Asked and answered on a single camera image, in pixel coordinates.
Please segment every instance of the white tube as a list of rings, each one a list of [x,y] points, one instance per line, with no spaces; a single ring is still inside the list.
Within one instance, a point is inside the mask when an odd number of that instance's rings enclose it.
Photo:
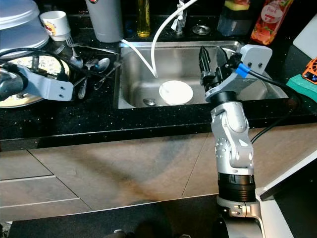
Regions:
[[[188,8],[190,5],[192,5],[194,2],[196,2],[197,0],[190,0],[189,2],[187,2],[186,4],[184,4],[182,7],[180,7],[178,10],[176,10],[171,16],[169,16],[164,22],[163,24],[159,27],[158,31],[156,32],[153,41],[152,41],[152,46],[151,46],[151,61],[152,61],[152,68],[153,71],[156,73],[156,78],[158,77],[158,73],[157,73],[157,67],[155,65],[155,55],[154,55],[154,49],[155,49],[155,44],[158,41],[159,35],[162,32],[162,30],[165,28],[165,26],[173,19],[175,18],[178,13],[180,13],[181,11],[185,10],[186,8]]]
[[[181,6],[178,10],[176,10],[171,16],[169,16],[164,22],[163,24],[159,27],[158,31],[156,32],[153,41],[152,41],[152,45],[151,45],[151,61],[152,61],[152,66],[150,66],[150,64],[146,61],[146,59],[143,57],[143,55],[141,54],[141,52],[134,46],[132,45],[130,42],[122,39],[121,42],[125,43],[126,45],[128,45],[129,47],[131,47],[131,49],[133,49],[135,51],[135,53],[137,53],[137,55],[140,57],[140,59],[144,62],[144,64],[148,67],[148,69],[151,71],[151,73],[154,75],[155,78],[158,77],[158,72],[157,72],[157,68],[155,65],[155,45],[158,41],[159,35],[162,32],[162,30],[165,28],[165,26],[173,19],[175,18],[178,13],[180,13],[181,11],[185,10],[186,8],[188,8],[190,5],[192,5],[194,2],[196,2],[197,0],[190,0],[189,2],[187,2],[186,4],[184,4],[183,6]]]
[[[140,59],[143,61],[143,63],[148,67],[148,69],[151,71],[151,73],[154,75],[154,77],[157,78],[158,73],[153,70],[153,68],[150,66],[150,64],[147,62],[147,60],[143,57],[141,52],[134,45],[132,45],[130,42],[128,42],[124,39],[122,39],[121,42],[125,43],[126,45],[131,47],[131,49],[133,49],[135,51],[135,53],[137,53],[137,55],[140,57]]]

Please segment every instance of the sponge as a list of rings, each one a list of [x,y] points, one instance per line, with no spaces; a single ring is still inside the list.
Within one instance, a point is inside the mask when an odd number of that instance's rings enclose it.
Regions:
[[[286,85],[317,103],[317,85],[303,79],[300,74],[290,78]]]

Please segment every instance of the yellow liquid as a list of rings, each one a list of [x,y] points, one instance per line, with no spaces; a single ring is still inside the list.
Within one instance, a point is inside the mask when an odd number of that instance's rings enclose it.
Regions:
[[[138,0],[137,33],[139,37],[147,37],[150,35],[149,0]]]

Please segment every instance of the speckled granite countertop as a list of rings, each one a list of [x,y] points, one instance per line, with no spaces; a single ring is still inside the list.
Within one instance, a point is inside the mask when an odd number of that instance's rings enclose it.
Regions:
[[[152,23],[159,27],[164,17],[155,18]],[[93,30],[89,27],[87,16],[72,17],[71,29],[75,42],[85,42],[91,46],[118,50],[118,44],[99,43]],[[133,20],[125,21],[125,39],[141,41],[129,29]],[[216,26],[217,18],[190,17],[187,31],[183,38],[176,38],[173,32],[165,30],[160,41],[209,41],[239,40],[248,43],[248,39],[225,38],[212,28],[208,36],[196,36],[190,31],[191,25],[209,23]],[[282,27],[270,46],[273,56],[266,72],[276,80],[287,80],[301,73],[309,58],[292,45],[295,36],[300,32],[288,31]],[[142,41],[151,41],[151,37]],[[58,43],[50,40],[46,49],[56,49]],[[101,52],[78,50],[83,57],[92,53],[98,58],[105,55]],[[66,59],[71,53],[66,49],[62,56]],[[209,104],[182,105],[169,107],[149,107],[136,109],[116,109],[113,106],[115,76],[107,80],[99,91],[94,91],[93,81],[88,84],[88,93],[84,100],[71,102],[54,102],[43,100],[38,103],[15,109],[0,109],[0,150],[20,150],[54,146],[97,143],[104,141],[126,140],[135,138],[157,137],[177,134],[190,134],[211,131],[211,107]],[[245,114],[250,127],[265,127],[285,115],[291,108],[287,99],[271,99],[243,102]],[[317,104],[303,97],[301,108],[282,124],[300,124],[317,121]]]

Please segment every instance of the kitchen sink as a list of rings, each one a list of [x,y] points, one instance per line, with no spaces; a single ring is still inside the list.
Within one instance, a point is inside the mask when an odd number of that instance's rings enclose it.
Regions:
[[[133,43],[148,62],[151,62],[151,42]],[[203,42],[159,42],[156,45],[155,59],[158,78],[155,78],[137,54],[125,44],[120,47],[122,66],[116,74],[114,104],[116,108],[147,107],[144,99],[154,99],[158,106],[168,106],[159,95],[159,87],[167,81],[179,80],[193,90],[193,98],[187,104],[204,104],[205,91],[200,85],[201,72],[198,64],[200,47],[204,46],[211,58],[211,70],[215,71],[216,47],[225,49],[227,55],[239,50],[243,45],[237,41]],[[240,100],[260,100],[286,98],[279,88],[256,80],[238,95]]]

